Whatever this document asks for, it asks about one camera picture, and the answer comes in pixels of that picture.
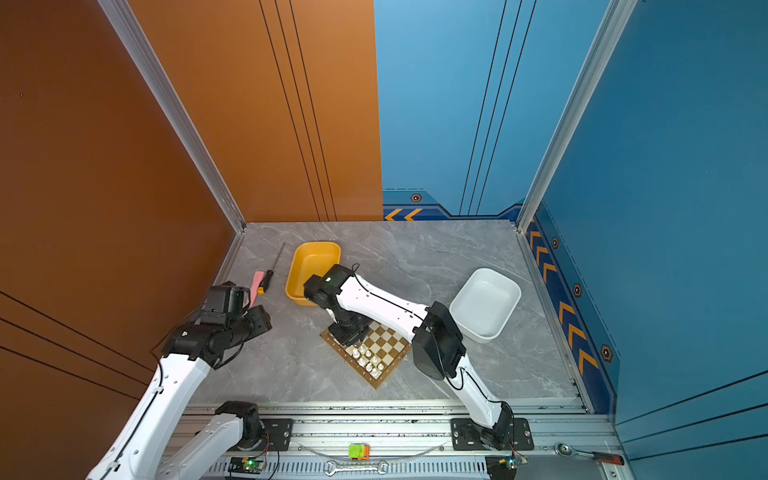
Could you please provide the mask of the yellow plastic tray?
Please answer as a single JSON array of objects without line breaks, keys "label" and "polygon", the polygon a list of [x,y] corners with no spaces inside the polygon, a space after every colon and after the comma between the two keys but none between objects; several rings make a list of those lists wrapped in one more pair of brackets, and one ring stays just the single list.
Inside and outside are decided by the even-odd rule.
[{"label": "yellow plastic tray", "polygon": [[301,244],[295,251],[288,273],[285,293],[298,306],[313,306],[304,296],[304,283],[312,276],[323,276],[341,260],[341,247],[331,241]]}]

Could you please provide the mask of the white plastic tray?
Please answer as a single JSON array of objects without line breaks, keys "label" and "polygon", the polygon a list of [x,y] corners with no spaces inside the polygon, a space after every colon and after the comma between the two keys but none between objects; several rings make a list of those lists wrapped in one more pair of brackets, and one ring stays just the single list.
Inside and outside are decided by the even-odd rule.
[{"label": "white plastic tray", "polygon": [[514,280],[490,268],[479,268],[454,297],[449,311],[465,336],[486,344],[501,334],[521,297]]}]

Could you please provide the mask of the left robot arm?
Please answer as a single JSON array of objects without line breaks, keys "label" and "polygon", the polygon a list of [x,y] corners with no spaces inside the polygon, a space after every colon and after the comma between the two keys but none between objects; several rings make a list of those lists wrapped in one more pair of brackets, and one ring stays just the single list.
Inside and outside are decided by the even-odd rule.
[{"label": "left robot arm", "polygon": [[268,433],[257,405],[227,401],[192,440],[163,457],[202,381],[231,362],[228,350],[240,352],[270,328],[269,314],[253,305],[248,288],[231,282],[211,287],[197,315],[170,334],[144,395],[89,478],[200,479],[232,448],[266,448]]}]

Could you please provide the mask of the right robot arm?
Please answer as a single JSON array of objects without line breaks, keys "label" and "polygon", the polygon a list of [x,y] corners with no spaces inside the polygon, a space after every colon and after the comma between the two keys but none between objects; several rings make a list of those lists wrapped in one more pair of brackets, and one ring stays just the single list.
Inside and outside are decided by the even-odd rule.
[{"label": "right robot arm", "polygon": [[407,301],[339,264],[322,276],[311,275],[303,289],[304,297],[333,319],[329,333],[340,346],[360,343],[372,323],[393,330],[411,345],[413,361],[422,374],[451,387],[485,445],[496,450],[514,447],[514,412],[476,373],[463,334],[446,305]]}]

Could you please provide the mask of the wooden chess board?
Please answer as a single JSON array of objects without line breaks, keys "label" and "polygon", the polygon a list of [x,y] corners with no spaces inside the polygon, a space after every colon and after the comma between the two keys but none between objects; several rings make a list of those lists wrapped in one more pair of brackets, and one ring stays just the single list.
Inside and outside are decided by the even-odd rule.
[{"label": "wooden chess board", "polygon": [[392,374],[411,351],[411,345],[394,330],[376,322],[358,343],[342,346],[329,332],[321,338],[374,389]]}]

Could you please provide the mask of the left green circuit board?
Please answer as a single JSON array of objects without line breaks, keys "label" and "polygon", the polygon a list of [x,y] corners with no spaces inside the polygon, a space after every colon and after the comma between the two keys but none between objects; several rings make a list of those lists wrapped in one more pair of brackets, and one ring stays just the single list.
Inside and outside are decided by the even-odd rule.
[{"label": "left green circuit board", "polygon": [[267,461],[257,457],[231,457],[228,466],[228,474],[254,474],[260,475],[266,470]]}]

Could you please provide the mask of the green circuit board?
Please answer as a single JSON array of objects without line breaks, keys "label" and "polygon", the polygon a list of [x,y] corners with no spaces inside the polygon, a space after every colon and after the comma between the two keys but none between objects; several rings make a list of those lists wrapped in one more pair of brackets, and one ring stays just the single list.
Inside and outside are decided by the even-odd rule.
[{"label": "green circuit board", "polygon": [[257,457],[231,457],[228,466],[228,474],[254,474],[260,475],[266,470],[267,461]]},{"label": "green circuit board", "polygon": [[529,464],[525,456],[486,456],[486,472],[490,480],[515,480],[519,469]]}]

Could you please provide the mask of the right green circuit board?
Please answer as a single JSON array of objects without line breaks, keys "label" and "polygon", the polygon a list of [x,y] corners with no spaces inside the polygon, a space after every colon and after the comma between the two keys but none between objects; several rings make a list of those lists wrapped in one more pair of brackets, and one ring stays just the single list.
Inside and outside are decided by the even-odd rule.
[{"label": "right green circuit board", "polygon": [[515,480],[519,469],[529,464],[525,456],[486,456],[486,472],[490,480]]}]

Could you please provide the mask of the pink flat tool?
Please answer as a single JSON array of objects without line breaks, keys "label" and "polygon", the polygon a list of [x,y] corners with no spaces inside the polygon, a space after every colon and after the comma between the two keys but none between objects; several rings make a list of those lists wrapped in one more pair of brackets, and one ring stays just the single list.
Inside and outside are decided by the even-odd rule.
[{"label": "pink flat tool", "polygon": [[251,287],[250,287],[250,303],[254,304],[261,294],[261,284],[263,282],[263,279],[265,277],[264,271],[256,271],[253,275]]}]

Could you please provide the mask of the orange green small block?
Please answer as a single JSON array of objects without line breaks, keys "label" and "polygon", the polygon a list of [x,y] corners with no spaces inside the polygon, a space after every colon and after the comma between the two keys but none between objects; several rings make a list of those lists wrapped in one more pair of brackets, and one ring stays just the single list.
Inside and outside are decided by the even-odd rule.
[{"label": "orange green small block", "polygon": [[350,444],[348,447],[347,457],[350,460],[369,460],[370,446],[364,443]]}]

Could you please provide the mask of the silver combination wrench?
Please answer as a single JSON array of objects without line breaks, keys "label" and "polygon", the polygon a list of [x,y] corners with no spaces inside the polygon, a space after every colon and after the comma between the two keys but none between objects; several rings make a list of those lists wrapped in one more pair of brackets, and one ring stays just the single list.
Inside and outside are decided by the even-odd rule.
[{"label": "silver combination wrench", "polygon": [[341,473],[375,473],[385,475],[389,472],[390,465],[386,460],[375,463],[339,463],[335,460],[328,460],[324,467],[324,473],[332,477]]}]

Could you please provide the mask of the yellow handled screwdriver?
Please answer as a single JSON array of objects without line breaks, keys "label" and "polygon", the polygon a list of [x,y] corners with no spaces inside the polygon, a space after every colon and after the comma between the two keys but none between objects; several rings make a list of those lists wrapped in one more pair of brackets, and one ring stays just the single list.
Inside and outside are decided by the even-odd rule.
[{"label": "yellow handled screwdriver", "polygon": [[265,271],[264,276],[263,276],[263,278],[262,278],[262,280],[259,283],[258,288],[257,288],[257,292],[258,292],[259,295],[264,295],[267,292],[267,290],[269,289],[270,283],[271,283],[272,278],[274,276],[274,269],[277,266],[277,263],[278,263],[278,261],[280,259],[280,256],[282,255],[282,252],[284,251],[285,246],[286,246],[286,243],[283,243],[280,246],[280,248],[279,248],[279,250],[277,252],[277,255],[275,256],[275,259],[274,259],[271,267]]}]

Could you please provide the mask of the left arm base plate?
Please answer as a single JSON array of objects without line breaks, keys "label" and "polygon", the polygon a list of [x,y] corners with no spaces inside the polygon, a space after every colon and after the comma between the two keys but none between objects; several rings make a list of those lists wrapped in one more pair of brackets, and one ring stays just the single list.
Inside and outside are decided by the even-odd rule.
[{"label": "left arm base plate", "polygon": [[291,418],[262,419],[263,431],[253,442],[241,441],[227,452],[255,455],[264,451],[286,452],[289,450],[294,420]]}]

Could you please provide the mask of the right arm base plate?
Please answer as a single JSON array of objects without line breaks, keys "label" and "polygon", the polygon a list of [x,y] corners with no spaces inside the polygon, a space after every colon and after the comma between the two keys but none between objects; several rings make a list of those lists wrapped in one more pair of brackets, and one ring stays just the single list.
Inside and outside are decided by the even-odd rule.
[{"label": "right arm base plate", "polygon": [[456,451],[533,451],[535,448],[530,424],[525,418],[514,418],[500,428],[485,428],[468,418],[450,421],[453,449]]}]

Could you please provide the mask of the aluminium rail frame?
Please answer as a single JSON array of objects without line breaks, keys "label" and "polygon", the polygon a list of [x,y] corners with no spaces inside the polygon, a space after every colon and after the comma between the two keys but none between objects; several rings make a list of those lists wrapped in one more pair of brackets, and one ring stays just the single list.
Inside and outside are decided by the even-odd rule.
[{"label": "aluminium rail frame", "polygon": [[[194,438],[213,418],[213,405],[188,406],[179,420],[163,457],[169,459]],[[382,479],[410,476],[485,477],[486,456],[525,456],[537,469],[545,460],[564,461],[571,466],[588,465],[606,479],[630,477],[628,460],[608,417],[589,412],[577,400],[522,400],[510,407],[514,418],[528,420],[533,434],[533,451],[456,451],[453,449],[450,421],[470,418],[467,408],[456,400],[384,402],[288,402],[258,406],[260,419],[294,420],[289,450],[264,451],[255,455],[224,453],[202,478],[345,479],[370,476]],[[350,444],[370,446],[369,460],[350,460]],[[562,457],[555,445],[565,443],[585,451],[606,452],[624,457],[625,464],[612,465],[582,457]],[[227,470],[231,457],[257,457],[267,461],[260,475],[233,474]],[[386,460],[385,475],[341,473],[328,477],[328,460],[339,463],[375,463]]]}]

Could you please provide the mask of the red handled ratchet wrench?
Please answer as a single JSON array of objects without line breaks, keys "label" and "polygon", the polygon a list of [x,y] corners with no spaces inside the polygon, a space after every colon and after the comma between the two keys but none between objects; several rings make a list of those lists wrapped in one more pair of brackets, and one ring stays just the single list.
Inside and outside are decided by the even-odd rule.
[{"label": "red handled ratchet wrench", "polygon": [[623,466],[625,464],[625,459],[621,455],[606,452],[579,450],[565,443],[556,444],[555,453],[562,457],[582,457],[612,465]]}]

